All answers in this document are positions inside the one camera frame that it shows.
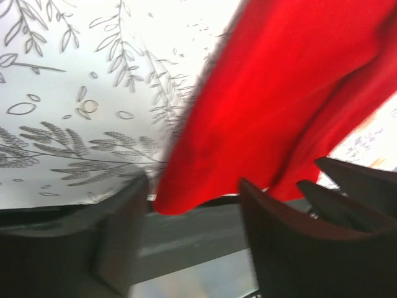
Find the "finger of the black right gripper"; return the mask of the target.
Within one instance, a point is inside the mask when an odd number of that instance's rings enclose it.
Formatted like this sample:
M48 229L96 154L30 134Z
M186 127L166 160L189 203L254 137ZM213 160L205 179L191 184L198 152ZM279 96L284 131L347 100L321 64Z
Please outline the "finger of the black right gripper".
M316 166L353 201L376 210L396 209L396 173L321 157Z
M308 180L297 182L312 209L322 220L360 232L396 229L396 219L375 211L347 196Z

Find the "red t shirt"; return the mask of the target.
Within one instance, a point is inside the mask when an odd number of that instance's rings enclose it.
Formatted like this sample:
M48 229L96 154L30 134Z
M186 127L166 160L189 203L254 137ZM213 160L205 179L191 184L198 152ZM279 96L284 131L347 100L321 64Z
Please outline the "red t shirt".
M395 1L248 1L194 103L154 209L177 215L247 178L299 197L396 91Z

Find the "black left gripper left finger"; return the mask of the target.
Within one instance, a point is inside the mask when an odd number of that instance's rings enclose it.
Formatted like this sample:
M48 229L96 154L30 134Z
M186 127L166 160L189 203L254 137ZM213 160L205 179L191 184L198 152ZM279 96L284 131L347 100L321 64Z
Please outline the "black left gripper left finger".
M128 297L147 210L145 175L82 206L1 211L2 297Z

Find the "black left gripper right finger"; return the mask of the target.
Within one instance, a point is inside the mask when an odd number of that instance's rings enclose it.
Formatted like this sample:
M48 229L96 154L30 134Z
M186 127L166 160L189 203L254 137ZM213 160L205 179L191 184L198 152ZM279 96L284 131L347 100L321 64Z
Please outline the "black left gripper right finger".
M395 297L396 229L310 217L242 179L239 198L262 297Z

